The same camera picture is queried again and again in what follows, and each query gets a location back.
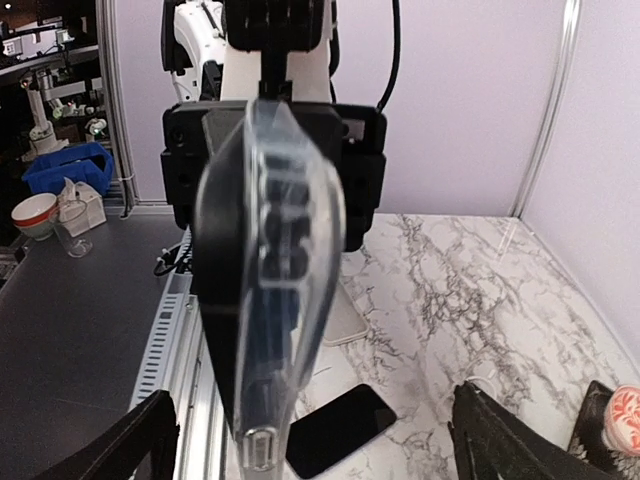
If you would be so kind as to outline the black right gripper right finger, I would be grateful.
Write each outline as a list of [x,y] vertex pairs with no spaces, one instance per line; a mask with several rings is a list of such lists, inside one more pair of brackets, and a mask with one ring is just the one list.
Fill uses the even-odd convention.
[[534,432],[470,382],[448,423],[460,479],[614,479]]

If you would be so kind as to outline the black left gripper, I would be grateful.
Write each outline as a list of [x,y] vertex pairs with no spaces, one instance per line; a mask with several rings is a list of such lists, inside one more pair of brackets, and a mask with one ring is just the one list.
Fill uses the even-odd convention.
[[203,117],[236,114],[255,98],[281,100],[336,166],[346,202],[348,252],[358,250],[380,205],[387,120],[379,106],[332,97],[340,61],[334,1],[166,1],[161,58],[178,104],[163,115],[166,199],[176,224],[192,222],[208,159]]

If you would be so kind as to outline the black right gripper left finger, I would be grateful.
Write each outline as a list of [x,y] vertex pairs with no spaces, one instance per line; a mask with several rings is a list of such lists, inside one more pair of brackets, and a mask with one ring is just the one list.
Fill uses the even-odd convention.
[[151,477],[171,479],[179,433],[170,393],[156,390],[96,440],[37,477],[129,479],[149,457]]

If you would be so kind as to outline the black phone silver edge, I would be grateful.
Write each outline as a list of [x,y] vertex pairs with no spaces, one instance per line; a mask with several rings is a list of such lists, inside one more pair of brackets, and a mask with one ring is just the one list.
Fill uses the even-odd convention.
[[217,389],[232,426],[246,230],[244,125],[238,113],[214,111],[202,123],[208,159],[194,202],[192,271]]

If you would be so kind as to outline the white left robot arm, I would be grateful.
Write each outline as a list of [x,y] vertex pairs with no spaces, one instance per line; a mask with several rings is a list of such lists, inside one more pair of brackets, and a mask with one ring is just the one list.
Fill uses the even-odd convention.
[[379,207],[386,167],[386,101],[341,104],[332,83],[341,59],[333,1],[167,1],[161,59],[178,102],[163,116],[161,166],[178,227],[193,217],[209,150],[248,102],[290,105],[336,166],[346,202],[345,248],[358,250]]

